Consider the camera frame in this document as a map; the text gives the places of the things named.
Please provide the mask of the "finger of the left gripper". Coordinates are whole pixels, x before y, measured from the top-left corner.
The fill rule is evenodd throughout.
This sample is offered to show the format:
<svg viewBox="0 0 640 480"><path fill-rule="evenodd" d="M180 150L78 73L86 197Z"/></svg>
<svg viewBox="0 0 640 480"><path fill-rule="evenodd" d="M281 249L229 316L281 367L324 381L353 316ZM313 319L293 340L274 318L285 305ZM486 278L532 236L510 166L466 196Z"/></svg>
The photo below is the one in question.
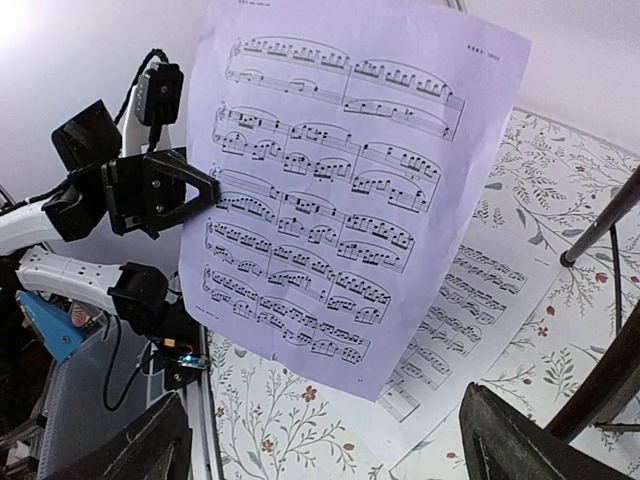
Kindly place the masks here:
<svg viewBox="0 0 640 480"><path fill-rule="evenodd" d="M187 162L185 147L144 156L144 223L148 235L182 224L219 201L219 182Z"/></svg>

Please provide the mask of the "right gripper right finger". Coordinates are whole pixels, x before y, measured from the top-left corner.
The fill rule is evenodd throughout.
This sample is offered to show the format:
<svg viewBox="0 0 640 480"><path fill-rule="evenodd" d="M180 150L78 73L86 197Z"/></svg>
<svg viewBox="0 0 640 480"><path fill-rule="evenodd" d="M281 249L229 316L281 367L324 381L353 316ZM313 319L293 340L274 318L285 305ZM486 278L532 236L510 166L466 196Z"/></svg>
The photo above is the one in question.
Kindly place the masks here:
<svg viewBox="0 0 640 480"><path fill-rule="evenodd" d="M545 427L488 388L467 386L459 412L471 479L625 479L614 468L570 446L587 426L613 419L639 392L626 382L602 393L577 393Z"/></svg>

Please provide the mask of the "white sheet music paper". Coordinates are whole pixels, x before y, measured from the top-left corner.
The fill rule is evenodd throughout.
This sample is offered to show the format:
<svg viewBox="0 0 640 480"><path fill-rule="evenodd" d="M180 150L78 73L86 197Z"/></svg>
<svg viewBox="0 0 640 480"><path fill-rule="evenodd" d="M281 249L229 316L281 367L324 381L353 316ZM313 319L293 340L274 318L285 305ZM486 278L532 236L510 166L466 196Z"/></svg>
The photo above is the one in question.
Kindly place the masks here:
<svg viewBox="0 0 640 480"><path fill-rule="evenodd" d="M504 206L482 201L379 406L403 430L435 415L500 356L558 273L551 252L508 229Z"/></svg>

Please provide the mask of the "purple sheet music paper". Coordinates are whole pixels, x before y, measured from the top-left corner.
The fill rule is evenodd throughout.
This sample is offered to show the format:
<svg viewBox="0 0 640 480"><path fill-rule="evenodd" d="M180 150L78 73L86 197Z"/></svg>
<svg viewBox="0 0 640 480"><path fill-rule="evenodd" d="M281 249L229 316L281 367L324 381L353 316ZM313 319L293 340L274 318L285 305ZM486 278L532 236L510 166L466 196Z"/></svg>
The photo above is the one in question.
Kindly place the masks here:
<svg viewBox="0 0 640 480"><path fill-rule="evenodd" d="M186 223L187 312L376 400L469 225L531 52L421 1L213 1L189 163L219 204Z"/></svg>

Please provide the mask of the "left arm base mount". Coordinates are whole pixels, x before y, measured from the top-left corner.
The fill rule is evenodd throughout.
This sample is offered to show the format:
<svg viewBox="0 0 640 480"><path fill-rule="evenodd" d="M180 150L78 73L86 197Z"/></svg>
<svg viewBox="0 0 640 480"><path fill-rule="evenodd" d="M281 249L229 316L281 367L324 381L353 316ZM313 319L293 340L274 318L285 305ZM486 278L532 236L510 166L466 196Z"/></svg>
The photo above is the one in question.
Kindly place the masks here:
<svg viewBox="0 0 640 480"><path fill-rule="evenodd" d="M209 358L193 345L169 337L148 336L156 347L156 359L164 371L165 390L180 390L197 381L210 365Z"/></svg>

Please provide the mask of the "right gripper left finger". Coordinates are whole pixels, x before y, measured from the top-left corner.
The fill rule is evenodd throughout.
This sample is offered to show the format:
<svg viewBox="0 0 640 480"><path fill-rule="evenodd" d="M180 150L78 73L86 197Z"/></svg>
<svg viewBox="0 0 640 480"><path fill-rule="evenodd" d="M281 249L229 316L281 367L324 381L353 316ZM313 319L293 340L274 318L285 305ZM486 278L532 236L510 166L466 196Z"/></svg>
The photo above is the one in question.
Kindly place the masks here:
<svg viewBox="0 0 640 480"><path fill-rule="evenodd" d="M164 395L98 449L49 479L187 479L192 430L177 393Z"/></svg>

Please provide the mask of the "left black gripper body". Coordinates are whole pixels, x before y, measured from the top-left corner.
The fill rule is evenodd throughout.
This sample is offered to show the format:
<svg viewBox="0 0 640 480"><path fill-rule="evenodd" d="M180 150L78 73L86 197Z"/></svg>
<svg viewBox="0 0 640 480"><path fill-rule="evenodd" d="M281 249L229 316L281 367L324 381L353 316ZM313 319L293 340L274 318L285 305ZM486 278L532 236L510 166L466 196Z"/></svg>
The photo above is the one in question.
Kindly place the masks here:
<svg viewBox="0 0 640 480"><path fill-rule="evenodd" d="M114 159L100 174L112 231L120 236L140 230L156 238L188 219L186 182L178 176L184 149L167 149Z"/></svg>

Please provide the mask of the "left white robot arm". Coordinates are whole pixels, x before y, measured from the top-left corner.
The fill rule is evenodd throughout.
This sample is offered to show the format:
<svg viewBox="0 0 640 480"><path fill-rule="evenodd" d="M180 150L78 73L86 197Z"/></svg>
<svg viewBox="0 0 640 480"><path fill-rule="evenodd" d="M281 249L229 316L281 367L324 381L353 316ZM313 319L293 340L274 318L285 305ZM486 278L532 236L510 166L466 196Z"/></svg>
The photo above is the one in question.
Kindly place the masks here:
<svg viewBox="0 0 640 480"><path fill-rule="evenodd" d="M178 114L176 100L129 104L149 127L147 152L128 156L126 140L102 101L52 133L68 175L51 191L1 212L1 284L43 291L93 305L129 323L140 336L164 334L182 312L166 295L169 280L135 262L102 265L55 255L44 243L87 238L103 219L124 235L152 239L220 202L218 182L188 164L184 148L159 147L163 126Z"/></svg>

